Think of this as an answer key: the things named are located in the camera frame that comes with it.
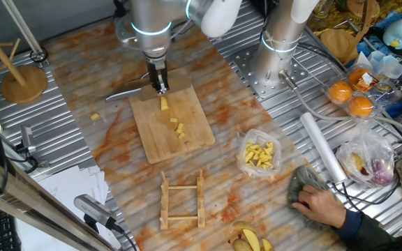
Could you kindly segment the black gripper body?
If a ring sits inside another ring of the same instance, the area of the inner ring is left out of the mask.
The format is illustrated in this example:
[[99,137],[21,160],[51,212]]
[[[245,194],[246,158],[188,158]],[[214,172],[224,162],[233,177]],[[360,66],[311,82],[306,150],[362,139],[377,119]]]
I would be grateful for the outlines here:
[[157,79],[159,75],[162,78],[168,78],[167,61],[165,59],[157,61],[147,61],[147,69],[149,71],[150,79]]

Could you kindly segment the person hand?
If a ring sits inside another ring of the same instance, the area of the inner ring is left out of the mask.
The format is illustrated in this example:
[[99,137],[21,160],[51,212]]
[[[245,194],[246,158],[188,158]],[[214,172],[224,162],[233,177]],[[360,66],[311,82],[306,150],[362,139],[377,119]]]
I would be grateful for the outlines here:
[[298,202],[292,206],[311,220],[340,229],[347,211],[333,194],[311,185],[305,185],[298,194]]

